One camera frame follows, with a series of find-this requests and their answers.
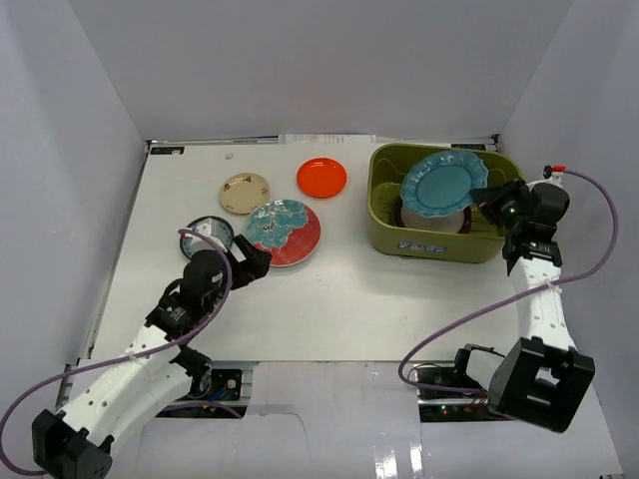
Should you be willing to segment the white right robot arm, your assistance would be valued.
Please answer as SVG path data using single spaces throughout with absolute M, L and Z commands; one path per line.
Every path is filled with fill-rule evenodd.
M 559 186 L 521 180 L 474 189 L 470 196 L 494 226 L 506 232 L 502 257 L 518 294 L 520 337 L 506 355 L 466 344 L 455 356 L 452 389 L 471 398 L 485 390 L 489 410 L 556 433 L 566 431 L 595 373 L 578 352 L 564 317 L 562 258 L 553 236 L 570 199 Z

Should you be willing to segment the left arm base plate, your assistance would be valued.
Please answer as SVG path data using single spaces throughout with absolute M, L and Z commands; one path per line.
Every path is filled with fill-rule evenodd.
M 187 398 L 207 402 L 239 400 L 242 382 L 243 372 L 240 369 L 211 369 L 193 381 Z

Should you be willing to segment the blue white patterned plate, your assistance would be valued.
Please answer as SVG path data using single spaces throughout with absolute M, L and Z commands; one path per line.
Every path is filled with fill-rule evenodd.
M 216 222 L 216 227 L 217 227 L 216 235 L 217 235 L 218 238 L 220 238 L 222 240 L 222 242 L 226 246 L 224 248 L 225 249 L 229 249 L 232 246 L 232 242 L 233 242 L 233 238 L 234 238 L 234 230 L 233 230 L 232 226 L 223 218 L 216 217 L 216 216 L 200 217 L 198 219 L 195 219 L 195 220 L 191 221 L 187 225 L 187 229 L 193 231 L 194 227 L 199 222 L 201 222 L 203 220 L 207 220 L 207 219 L 211 219 L 211 220 L 214 220 Z M 193 236 L 190 236 L 190 235 L 181 236 L 181 238 L 180 238 L 180 242 L 179 242 L 180 250 L 181 250 L 181 253 L 183 254 L 183 256 L 186 259 L 190 259 L 195 254 L 195 252 L 193 251 L 193 249 L 191 247 L 192 239 L 193 239 Z

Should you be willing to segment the red rimmed beige plate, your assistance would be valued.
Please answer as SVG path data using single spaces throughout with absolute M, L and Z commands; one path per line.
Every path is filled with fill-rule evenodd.
M 402 202 L 398 202 L 394 206 L 392 220 L 399 228 L 446 234 L 467 234 L 471 225 L 471 208 L 446 217 L 424 217 L 413 213 Z

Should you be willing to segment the red teal floral plate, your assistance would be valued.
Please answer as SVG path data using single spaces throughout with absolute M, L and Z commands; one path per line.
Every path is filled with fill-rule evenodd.
M 318 247 L 320 220 L 300 201 L 274 200 L 249 215 L 244 236 L 272 256 L 272 267 L 293 266 L 309 258 Z

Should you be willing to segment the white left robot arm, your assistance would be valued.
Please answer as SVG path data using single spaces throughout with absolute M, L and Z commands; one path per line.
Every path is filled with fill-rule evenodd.
M 189 343 L 221 312 L 231 291 L 269 272 L 272 256 L 242 235 L 233 239 L 242 259 L 216 239 L 198 238 L 205 247 L 166 286 L 124 353 L 107 361 L 84 392 L 34 419 L 33 457 L 43 472 L 103 478 L 133 433 L 178 399 L 209 391 L 211 359 Z

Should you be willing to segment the teal scalloped plate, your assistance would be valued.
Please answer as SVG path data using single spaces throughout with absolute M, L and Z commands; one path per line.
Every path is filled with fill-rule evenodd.
M 472 204 L 470 192 L 487 187 L 488 168 L 474 153 L 448 150 L 421 160 L 405 175 L 402 204 L 425 218 L 443 218 Z

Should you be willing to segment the orange round plate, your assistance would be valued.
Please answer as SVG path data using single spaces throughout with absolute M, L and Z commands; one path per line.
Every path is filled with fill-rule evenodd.
M 328 199 L 339 194 L 347 183 L 347 171 L 337 160 L 313 158 L 298 169 L 296 180 L 300 190 L 315 199 Z

